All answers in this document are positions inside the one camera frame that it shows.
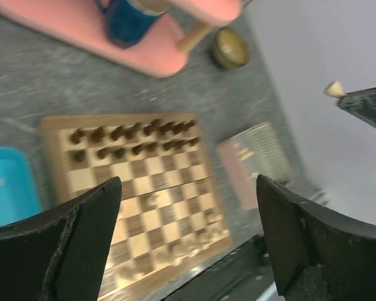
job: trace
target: wooden stick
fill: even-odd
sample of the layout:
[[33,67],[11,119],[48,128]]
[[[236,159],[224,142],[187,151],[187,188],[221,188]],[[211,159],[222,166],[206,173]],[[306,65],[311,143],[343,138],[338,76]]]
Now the wooden stick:
[[202,21],[198,21],[195,26],[179,41],[177,48],[183,53],[190,52],[208,33],[213,26]]

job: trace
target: dark chess piece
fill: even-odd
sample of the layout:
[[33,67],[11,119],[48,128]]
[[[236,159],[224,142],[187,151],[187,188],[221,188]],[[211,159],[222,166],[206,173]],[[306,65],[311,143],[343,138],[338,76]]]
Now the dark chess piece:
[[70,140],[72,141],[72,143],[74,144],[78,144],[81,142],[81,138],[85,136],[85,132],[81,129],[77,129],[75,132],[73,132],[71,135],[70,135]]
[[142,128],[142,124],[137,122],[135,125],[131,126],[125,133],[125,138],[128,140],[135,137],[135,134]]
[[96,155],[98,156],[100,160],[103,160],[108,155],[109,152],[110,152],[110,149],[108,147],[104,147],[98,150],[96,152]]
[[186,123],[186,126],[187,126],[188,129],[191,128],[191,127],[193,127],[193,126],[195,126],[195,125],[196,125],[196,121],[195,120],[191,120],[191,121],[189,121],[189,122]]
[[155,120],[153,120],[153,121],[150,123],[150,125],[153,126],[153,128],[154,128],[155,130],[157,130],[157,129],[160,127],[161,124],[162,124],[162,120],[161,120],[161,119],[155,119]]
[[173,126],[173,129],[172,129],[174,135],[177,135],[182,132],[186,132],[187,130],[188,130],[188,127],[183,122],[176,124],[175,126]]
[[84,150],[79,150],[78,152],[75,152],[73,154],[73,159],[75,160],[75,162],[78,162],[78,163],[81,163],[83,161],[85,161],[86,159],[86,153]]
[[168,151],[173,146],[175,146],[175,142],[173,140],[172,141],[168,141],[168,142],[166,142],[166,143],[163,144],[163,148],[164,148],[165,151]]
[[105,133],[105,128],[104,127],[98,127],[96,130],[94,130],[90,136],[90,139],[94,142],[94,143],[99,143],[103,140],[103,138],[105,137],[106,133]]
[[194,146],[194,145],[199,143],[199,138],[198,137],[193,138],[190,141],[188,141],[188,143],[189,143],[190,146]]
[[120,138],[124,134],[125,134],[125,129],[122,125],[120,125],[116,129],[114,129],[113,132],[110,133],[110,138],[113,141],[116,141],[118,138]]
[[173,129],[173,125],[174,125],[174,122],[167,122],[165,125],[162,125],[161,127],[159,127],[159,133],[161,135],[164,135],[165,133]]
[[145,147],[142,144],[138,144],[132,148],[132,153],[134,155],[139,155],[144,149]]
[[125,156],[125,149],[123,147],[116,149],[113,154],[117,159],[122,159]]
[[148,152],[154,152],[156,150],[157,146],[158,146],[157,142],[149,143],[149,144],[146,145],[146,150]]
[[186,145],[186,140],[178,140],[175,142],[175,149],[181,149],[184,145]]
[[145,136],[149,136],[151,133],[153,133],[155,131],[155,127],[150,124],[150,125],[147,125],[145,128],[144,128],[144,134]]

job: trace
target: wooden peg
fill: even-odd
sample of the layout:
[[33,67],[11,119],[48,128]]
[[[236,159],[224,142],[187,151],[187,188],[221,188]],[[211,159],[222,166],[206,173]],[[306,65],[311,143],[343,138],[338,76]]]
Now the wooden peg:
[[195,26],[179,41],[177,48],[183,53],[190,52],[208,33],[213,26],[202,21],[198,21]]
[[341,83],[336,80],[331,82],[329,86],[327,86],[323,90],[323,93],[327,96],[335,98],[342,98],[346,95],[346,93],[344,93],[343,87],[341,86]]

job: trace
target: black object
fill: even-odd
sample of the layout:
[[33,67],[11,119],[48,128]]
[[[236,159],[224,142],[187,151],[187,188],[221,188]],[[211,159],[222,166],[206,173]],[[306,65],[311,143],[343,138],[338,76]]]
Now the black object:
[[262,241],[261,235],[246,241],[163,301],[256,300],[273,282],[271,267],[262,263]]
[[110,133],[110,138],[113,141],[116,141],[118,138],[120,138],[124,134],[125,134],[124,127],[122,125],[120,125],[116,129],[114,129],[113,132]]
[[103,127],[98,127],[91,133],[90,139],[94,143],[99,143],[103,140],[105,134],[105,129]]
[[86,159],[85,150],[82,149],[82,150],[75,152],[74,155],[73,155],[73,158],[76,162],[79,162],[79,163],[85,161],[85,159]]
[[376,300],[376,226],[298,196],[268,177],[256,182],[279,295],[295,300]]
[[123,147],[119,148],[119,149],[116,149],[114,151],[114,156],[117,158],[117,159],[121,159],[122,157],[124,157],[125,155],[125,149]]
[[139,155],[144,149],[145,147],[142,144],[138,144],[132,148],[132,153],[134,155]]
[[121,196],[116,177],[0,227],[0,301],[97,300]]
[[337,105],[376,128],[376,88],[348,93]]
[[74,144],[79,144],[81,142],[81,138],[85,135],[85,132],[81,129],[75,130],[70,136],[70,140]]
[[99,159],[104,159],[110,153],[110,149],[108,147],[104,147],[96,152],[96,155]]

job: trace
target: blue cup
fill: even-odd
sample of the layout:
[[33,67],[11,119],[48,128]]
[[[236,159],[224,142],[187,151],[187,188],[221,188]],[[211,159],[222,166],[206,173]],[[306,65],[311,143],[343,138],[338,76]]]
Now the blue cup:
[[105,8],[95,0],[106,16],[109,40],[122,48],[137,44],[150,27],[169,8],[165,0],[111,0]]

